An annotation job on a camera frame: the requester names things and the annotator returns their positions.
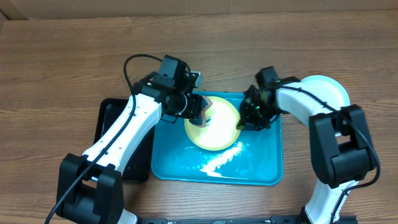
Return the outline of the orange green scrub sponge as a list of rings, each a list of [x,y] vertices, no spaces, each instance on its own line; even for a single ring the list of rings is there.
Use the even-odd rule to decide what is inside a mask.
[[[201,99],[200,114],[196,118],[189,119],[189,122],[194,126],[204,128],[207,121],[205,112],[212,106],[213,103],[206,96],[201,96]]]

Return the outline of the yellow plate with blue stain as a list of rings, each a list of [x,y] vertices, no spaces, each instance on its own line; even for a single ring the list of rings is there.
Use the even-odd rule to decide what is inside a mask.
[[[205,110],[205,122],[197,126],[188,119],[184,121],[184,128],[188,138],[196,146],[208,151],[220,151],[230,147],[240,135],[237,128],[240,114],[236,107],[228,100],[218,96],[204,96],[211,102]]]

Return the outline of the light blue plate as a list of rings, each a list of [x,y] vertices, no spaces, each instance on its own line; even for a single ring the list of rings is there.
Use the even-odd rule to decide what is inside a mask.
[[[323,75],[312,75],[301,81],[305,90],[313,93],[329,106],[338,110],[351,104],[344,86],[336,80]]]

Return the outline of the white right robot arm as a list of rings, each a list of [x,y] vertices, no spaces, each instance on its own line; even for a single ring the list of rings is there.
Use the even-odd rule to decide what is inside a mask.
[[[291,114],[309,130],[318,180],[296,222],[346,223],[340,210],[349,193],[374,184],[381,174],[363,109],[350,103],[340,83],[323,75],[258,78],[243,95],[238,129],[269,129],[280,114]]]

